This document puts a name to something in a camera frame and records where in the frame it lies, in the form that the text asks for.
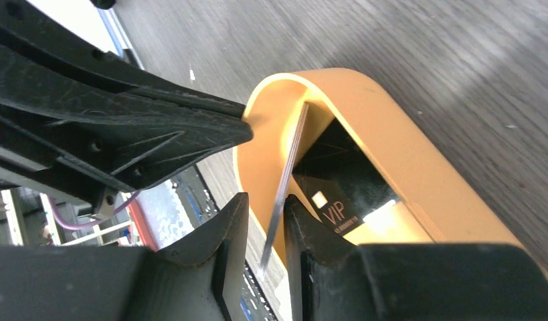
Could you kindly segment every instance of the floor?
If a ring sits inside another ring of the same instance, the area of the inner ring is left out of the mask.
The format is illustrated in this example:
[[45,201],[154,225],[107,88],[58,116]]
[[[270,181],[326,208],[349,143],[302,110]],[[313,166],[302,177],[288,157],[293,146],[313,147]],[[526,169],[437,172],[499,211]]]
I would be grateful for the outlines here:
[[[148,71],[230,100],[277,72],[371,76],[548,268],[548,0],[124,0],[116,12]],[[232,154],[199,168],[224,205]]]

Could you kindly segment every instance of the red bar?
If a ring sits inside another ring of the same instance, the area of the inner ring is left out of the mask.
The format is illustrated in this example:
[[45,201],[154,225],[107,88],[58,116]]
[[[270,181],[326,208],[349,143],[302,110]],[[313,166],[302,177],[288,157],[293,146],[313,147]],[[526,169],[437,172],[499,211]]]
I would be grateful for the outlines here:
[[140,239],[142,240],[144,246],[157,251],[159,248],[157,247],[157,243],[155,243],[151,229],[146,222],[144,211],[137,200],[132,201],[132,203],[128,205],[128,212],[136,224],[136,229],[138,230],[138,234],[140,235]]

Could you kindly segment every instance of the purple cable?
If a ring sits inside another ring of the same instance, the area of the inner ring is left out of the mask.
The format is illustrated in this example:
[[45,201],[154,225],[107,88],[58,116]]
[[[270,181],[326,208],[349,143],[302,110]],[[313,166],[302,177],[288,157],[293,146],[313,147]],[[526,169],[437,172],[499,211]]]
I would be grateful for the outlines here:
[[[140,195],[140,191],[135,191],[134,193],[132,193],[129,199],[125,200],[122,204],[120,204],[117,208],[114,209],[114,214],[116,215],[120,213],[121,211],[123,211],[125,208],[127,208],[128,205],[130,205],[130,203],[132,203],[136,199],[136,197],[138,197],[138,195]],[[63,219],[61,214],[59,214],[57,203],[55,203],[55,200],[53,199],[53,197],[47,196],[47,198],[49,200],[49,204],[51,205],[51,211],[53,212],[53,217],[55,218],[55,221],[57,222],[57,224],[59,224],[59,226],[63,227],[64,229],[68,229],[70,231],[79,231],[87,227],[93,227],[95,225],[101,224],[102,222],[105,221],[105,219],[99,219],[99,220],[91,221],[84,224],[67,223],[67,221]]]

